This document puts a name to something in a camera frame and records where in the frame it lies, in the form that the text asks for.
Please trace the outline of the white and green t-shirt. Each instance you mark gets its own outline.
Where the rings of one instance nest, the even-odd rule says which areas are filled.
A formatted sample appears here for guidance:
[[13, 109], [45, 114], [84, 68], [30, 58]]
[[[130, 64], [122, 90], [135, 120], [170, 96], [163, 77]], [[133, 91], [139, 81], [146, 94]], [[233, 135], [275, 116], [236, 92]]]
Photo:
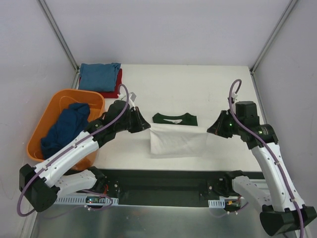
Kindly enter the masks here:
[[197, 116], [155, 114], [150, 128], [151, 155], [157, 158], [200, 157], [207, 147], [207, 129]]

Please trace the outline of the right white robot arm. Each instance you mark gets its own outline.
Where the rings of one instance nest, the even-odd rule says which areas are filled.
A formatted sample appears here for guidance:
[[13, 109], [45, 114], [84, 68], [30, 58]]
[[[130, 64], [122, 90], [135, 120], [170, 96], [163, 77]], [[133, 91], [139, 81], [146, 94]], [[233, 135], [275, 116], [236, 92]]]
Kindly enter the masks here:
[[258, 211], [261, 225], [269, 236], [299, 230], [303, 237], [305, 226], [316, 219], [317, 212], [298, 194], [284, 165], [275, 131], [269, 124], [260, 124], [257, 105], [242, 101], [235, 104], [235, 112], [222, 110], [207, 132], [223, 138], [239, 136], [257, 160], [269, 194], [242, 171], [225, 173], [213, 185], [213, 191], [223, 197], [235, 194], [244, 197]]

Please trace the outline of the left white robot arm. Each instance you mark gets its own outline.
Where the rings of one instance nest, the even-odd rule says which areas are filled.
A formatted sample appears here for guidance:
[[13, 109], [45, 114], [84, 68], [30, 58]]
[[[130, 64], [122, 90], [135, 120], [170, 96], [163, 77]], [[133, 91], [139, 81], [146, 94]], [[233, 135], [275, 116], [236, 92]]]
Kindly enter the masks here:
[[21, 202], [26, 198], [35, 212], [50, 208], [58, 198], [71, 193], [87, 190], [96, 195], [103, 195], [107, 186], [106, 177], [96, 167], [65, 175], [65, 173], [84, 159], [99, 150], [106, 143], [115, 139], [117, 133], [128, 131], [137, 133], [151, 126], [135, 106], [135, 93], [120, 94], [107, 112], [90, 122], [68, 145], [50, 158], [32, 167], [25, 164], [19, 170], [19, 189], [17, 212], [21, 212]]

